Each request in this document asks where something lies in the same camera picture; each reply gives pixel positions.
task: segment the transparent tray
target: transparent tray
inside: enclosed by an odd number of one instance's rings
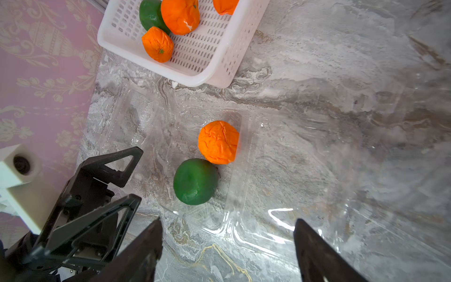
[[[220,179],[213,197],[198,206],[189,206],[180,202],[174,193],[173,180],[179,165],[190,158],[202,158],[198,148],[199,132],[206,124],[215,120],[224,120],[240,132],[241,136],[247,130],[245,117],[233,109],[212,109],[198,106],[188,106],[179,115],[172,134],[172,140],[166,157],[164,170],[165,181],[161,186],[159,203],[166,209],[200,225],[206,231],[219,234],[224,230],[227,210],[227,196],[230,191],[233,170],[241,162],[240,150],[234,162],[228,165],[216,165]]]
[[[251,153],[234,216],[233,238],[244,247],[296,261],[297,218],[322,236],[333,234],[337,211],[346,201],[357,156],[354,140],[318,120],[260,114],[251,128]]]
[[[243,160],[241,142],[246,136],[248,116],[242,111],[227,108],[185,106],[168,111],[165,101],[159,101],[151,93],[142,93],[128,85],[115,105],[109,128],[102,135],[100,153],[112,153],[125,148],[138,146],[144,154],[135,168],[130,181],[142,191],[123,189],[143,198],[153,197],[165,209],[192,222],[212,234],[225,230],[232,202],[228,196],[233,194],[233,174]],[[205,204],[190,206],[177,199],[173,189],[173,179],[178,166],[190,158],[204,158],[198,149],[198,136],[206,124],[224,120],[240,132],[237,156],[228,165],[216,165],[220,175],[218,188]],[[108,164],[116,170],[123,170],[127,159]]]
[[[436,167],[435,177],[427,166],[415,167],[410,160],[416,156],[404,156],[402,150],[392,160],[379,153],[371,156],[368,146],[375,146],[365,144],[361,132],[326,115],[307,119],[264,110],[251,115],[205,103],[179,106],[173,100],[126,84],[99,139],[102,154],[132,146],[143,149],[129,184],[121,190],[141,196],[142,206],[158,202],[211,234],[293,265],[292,232],[296,219],[303,218],[375,281],[380,281],[381,270],[372,265],[383,265],[380,257],[393,258],[385,265],[387,277],[400,280],[408,276],[399,272],[395,261],[400,260],[421,272],[416,277],[450,273],[447,230],[451,225],[439,220],[445,218],[447,198],[435,194],[446,192],[442,180],[447,179],[449,166]],[[218,166],[216,194],[205,204],[188,206],[173,192],[175,170],[186,159],[203,158],[198,134],[214,120],[225,120],[240,132],[237,157]],[[446,154],[433,151],[420,154],[434,162],[447,160]],[[111,165],[121,169],[126,160]],[[408,190],[402,187],[408,179],[393,181],[403,170],[414,171],[404,174],[414,180]]]

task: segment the pink wallpaper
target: pink wallpaper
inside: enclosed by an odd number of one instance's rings
[[[0,148],[27,145],[57,190],[74,173],[102,16],[85,0],[0,1]]]

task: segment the orange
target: orange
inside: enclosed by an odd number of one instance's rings
[[[161,15],[173,34],[192,32],[200,22],[198,0],[163,0]]]
[[[220,15],[233,15],[235,8],[238,5],[238,0],[213,0],[216,12]]]
[[[210,122],[199,134],[199,150],[211,163],[226,165],[235,160],[239,133],[222,120]]]
[[[151,27],[142,37],[144,49],[157,62],[169,61],[174,50],[172,39],[157,27]]]

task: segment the green lime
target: green lime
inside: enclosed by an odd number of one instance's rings
[[[167,34],[170,33],[161,16],[160,0],[143,0],[139,6],[139,20],[146,30],[157,27]]]
[[[187,205],[207,202],[218,186],[219,173],[216,167],[203,159],[184,161],[174,176],[174,192]]]

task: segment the basket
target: basket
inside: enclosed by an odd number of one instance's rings
[[[199,0],[199,27],[170,37],[170,61],[158,63],[144,50],[139,21],[142,0],[110,0],[97,34],[99,45],[157,74],[195,87],[226,88],[252,40],[269,0],[240,0],[232,16],[218,15],[212,0]]]

